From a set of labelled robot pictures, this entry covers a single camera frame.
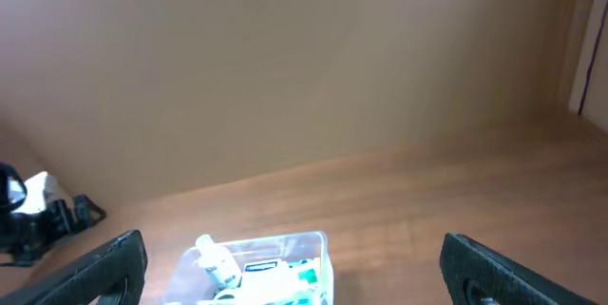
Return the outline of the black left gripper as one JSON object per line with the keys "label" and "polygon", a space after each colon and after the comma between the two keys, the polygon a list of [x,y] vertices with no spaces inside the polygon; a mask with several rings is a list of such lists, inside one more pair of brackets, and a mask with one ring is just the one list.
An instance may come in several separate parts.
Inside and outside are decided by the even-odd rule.
{"label": "black left gripper", "polygon": [[[1,266],[32,267],[55,243],[73,233],[73,217],[64,199],[47,202],[33,214],[19,212],[29,195],[10,164],[1,163]],[[85,194],[74,199],[74,233],[94,227],[106,211]]]}

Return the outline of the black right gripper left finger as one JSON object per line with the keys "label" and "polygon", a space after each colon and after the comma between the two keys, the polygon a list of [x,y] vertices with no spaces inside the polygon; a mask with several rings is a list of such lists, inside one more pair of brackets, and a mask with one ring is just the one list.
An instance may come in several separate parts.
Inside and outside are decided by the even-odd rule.
{"label": "black right gripper left finger", "polygon": [[1,305],[138,305],[147,265],[143,235],[130,230],[3,296]]}

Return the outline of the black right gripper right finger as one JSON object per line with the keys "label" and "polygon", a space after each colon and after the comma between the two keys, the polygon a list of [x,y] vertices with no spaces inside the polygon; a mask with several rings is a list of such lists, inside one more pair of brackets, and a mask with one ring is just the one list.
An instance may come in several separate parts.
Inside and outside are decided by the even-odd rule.
{"label": "black right gripper right finger", "polygon": [[445,235],[440,269],[456,305],[594,304],[463,234]]}

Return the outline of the white dropper bottle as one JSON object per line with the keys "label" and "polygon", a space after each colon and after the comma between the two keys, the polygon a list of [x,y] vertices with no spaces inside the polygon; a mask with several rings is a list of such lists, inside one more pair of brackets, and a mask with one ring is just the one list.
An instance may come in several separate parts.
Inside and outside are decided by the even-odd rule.
{"label": "white dropper bottle", "polygon": [[196,239],[195,247],[200,253],[199,267],[221,289],[235,289],[241,281],[241,270],[232,253],[213,241],[209,235]]}

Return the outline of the white green medicine box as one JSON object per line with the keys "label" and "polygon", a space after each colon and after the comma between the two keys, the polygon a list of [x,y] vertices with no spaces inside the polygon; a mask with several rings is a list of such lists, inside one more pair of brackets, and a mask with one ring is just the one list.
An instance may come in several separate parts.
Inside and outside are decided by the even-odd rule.
{"label": "white green medicine box", "polygon": [[319,270],[314,267],[279,270],[271,277],[269,283],[272,299],[307,296],[318,288]]}

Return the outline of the white Hansaplast plaster box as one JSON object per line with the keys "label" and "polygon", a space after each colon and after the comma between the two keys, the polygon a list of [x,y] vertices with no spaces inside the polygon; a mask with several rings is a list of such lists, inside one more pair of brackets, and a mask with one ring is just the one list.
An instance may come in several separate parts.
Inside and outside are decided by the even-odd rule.
{"label": "white Hansaplast plaster box", "polygon": [[270,296],[271,277],[279,270],[290,268],[282,259],[251,262],[244,266],[240,284],[239,300],[245,304],[267,304],[282,299]]}

